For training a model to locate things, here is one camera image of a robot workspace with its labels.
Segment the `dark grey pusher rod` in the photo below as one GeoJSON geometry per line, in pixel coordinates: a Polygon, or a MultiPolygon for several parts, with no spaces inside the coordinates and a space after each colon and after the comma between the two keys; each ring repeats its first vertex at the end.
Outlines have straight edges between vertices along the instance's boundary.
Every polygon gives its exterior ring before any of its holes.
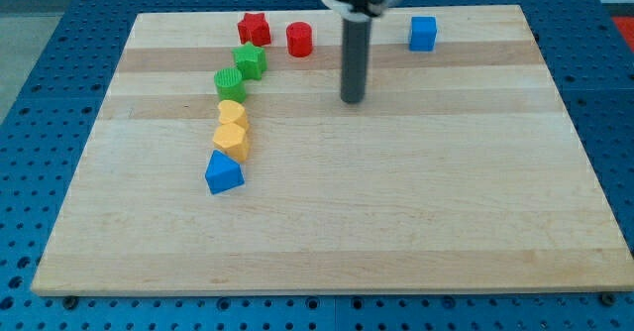
{"type": "Polygon", "coordinates": [[[343,21],[340,98],[360,103],[366,94],[371,21],[343,21]]]}

